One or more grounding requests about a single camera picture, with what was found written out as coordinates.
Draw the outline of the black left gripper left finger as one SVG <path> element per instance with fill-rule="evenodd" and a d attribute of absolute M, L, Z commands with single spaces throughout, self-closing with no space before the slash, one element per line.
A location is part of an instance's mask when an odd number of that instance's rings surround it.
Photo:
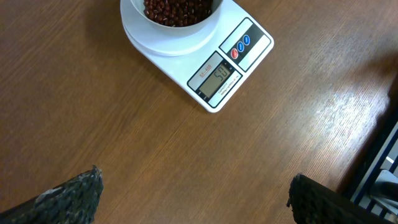
<path fill-rule="evenodd" d="M 1 213 L 1 224 L 93 223 L 104 189 L 96 166 Z"/>

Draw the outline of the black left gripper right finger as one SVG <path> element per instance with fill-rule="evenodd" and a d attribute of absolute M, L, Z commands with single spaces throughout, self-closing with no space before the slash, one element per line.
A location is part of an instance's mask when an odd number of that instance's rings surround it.
<path fill-rule="evenodd" d="M 389 224 L 303 174 L 292 179 L 287 206 L 297 224 Z"/>

